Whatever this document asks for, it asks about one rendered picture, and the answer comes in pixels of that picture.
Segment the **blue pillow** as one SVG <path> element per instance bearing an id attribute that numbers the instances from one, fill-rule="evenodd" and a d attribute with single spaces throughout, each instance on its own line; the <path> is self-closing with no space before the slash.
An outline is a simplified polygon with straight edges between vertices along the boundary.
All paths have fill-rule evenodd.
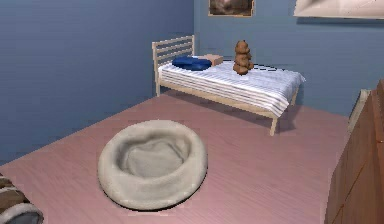
<path id="1" fill-rule="evenodd" d="M 192 56 L 182 56 L 173 59 L 172 65 L 190 71 L 203 71 L 208 69 L 212 65 L 212 62 L 208 59 L 199 59 Z"/>

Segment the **pale wooden striped bed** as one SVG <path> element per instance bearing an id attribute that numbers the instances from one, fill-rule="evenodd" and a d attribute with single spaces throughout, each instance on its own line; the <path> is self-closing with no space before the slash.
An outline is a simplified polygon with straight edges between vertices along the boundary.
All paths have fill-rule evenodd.
<path id="1" fill-rule="evenodd" d="M 152 57 L 155 85 L 194 95 L 272 120 L 274 134 L 278 119 L 296 96 L 305 78 L 298 72 L 257 65 L 246 75 L 234 70 L 232 61 L 224 61 L 203 71 L 176 67 L 178 56 L 195 59 L 193 35 L 154 42 Z"/>

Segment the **tan box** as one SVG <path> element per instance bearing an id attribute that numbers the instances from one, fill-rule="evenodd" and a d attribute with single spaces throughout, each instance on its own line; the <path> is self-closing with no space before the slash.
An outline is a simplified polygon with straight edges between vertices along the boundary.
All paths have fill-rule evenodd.
<path id="1" fill-rule="evenodd" d="M 206 54 L 204 58 L 210 60 L 213 66 L 219 65 L 223 62 L 224 58 L 220 55 Z"/>

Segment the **grey round pet bed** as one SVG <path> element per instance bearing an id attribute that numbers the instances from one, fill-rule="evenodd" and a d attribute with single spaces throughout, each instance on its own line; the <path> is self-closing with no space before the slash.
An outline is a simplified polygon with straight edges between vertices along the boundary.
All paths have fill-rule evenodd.
<path id="1" fill-rule="evenodd" d="M 105 194 L 133 210 L 174 206 L 193 195 L 208 170 L 198 134 L 172 120 L 149 120 L 118 132 L 98 160 Z"/>

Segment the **brown teddy bear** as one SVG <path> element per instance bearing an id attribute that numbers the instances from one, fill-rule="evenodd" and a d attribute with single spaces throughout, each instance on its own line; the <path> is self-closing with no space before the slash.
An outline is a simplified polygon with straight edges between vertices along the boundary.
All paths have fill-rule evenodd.
<path id="1" fill-rule="evenodd" d="M 249 70 L 254 68 L 254 63 L 251 59 L 252 55 L 248 43 L 245 40 L 238 41 L 235 46 L 233 70 L 238 75 L 246 75 Z"/>

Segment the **brown wooden cabinet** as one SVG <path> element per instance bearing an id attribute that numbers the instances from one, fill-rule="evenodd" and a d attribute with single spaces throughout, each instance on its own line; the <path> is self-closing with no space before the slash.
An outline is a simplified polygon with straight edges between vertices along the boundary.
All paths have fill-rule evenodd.
<path id="1" fill-rule="evenodd" d="M 323 224 L 384 224 L 384 79 L 360 92 L 347 133 Z"/>

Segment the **brown and grey round cushion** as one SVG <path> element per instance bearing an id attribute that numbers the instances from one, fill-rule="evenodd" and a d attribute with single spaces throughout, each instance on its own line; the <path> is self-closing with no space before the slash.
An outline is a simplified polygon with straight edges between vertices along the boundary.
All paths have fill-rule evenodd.
<path id="1" fill-rule="evenodd" d="M 0 224 L 43 224 L 43 221 L 42 211 L 0 173 Z"/>

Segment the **brown framed wall picture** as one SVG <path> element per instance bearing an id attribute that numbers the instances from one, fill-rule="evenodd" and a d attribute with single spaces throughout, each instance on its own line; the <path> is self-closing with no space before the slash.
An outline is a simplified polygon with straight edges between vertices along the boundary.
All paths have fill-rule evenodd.
<path id="1" fill-rule="evenodd" d="M 209 16 L 251 17 L 255 0 L 209 0 Z"/>

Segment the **pale framed wall picture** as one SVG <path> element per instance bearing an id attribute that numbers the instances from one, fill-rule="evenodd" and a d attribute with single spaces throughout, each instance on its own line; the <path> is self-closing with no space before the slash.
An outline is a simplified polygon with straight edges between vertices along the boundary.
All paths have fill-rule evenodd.
<path id="1" fill-rule="evenodd" d="M 293 15 L 384 20 L 384 0 L 296 0 Z"/>

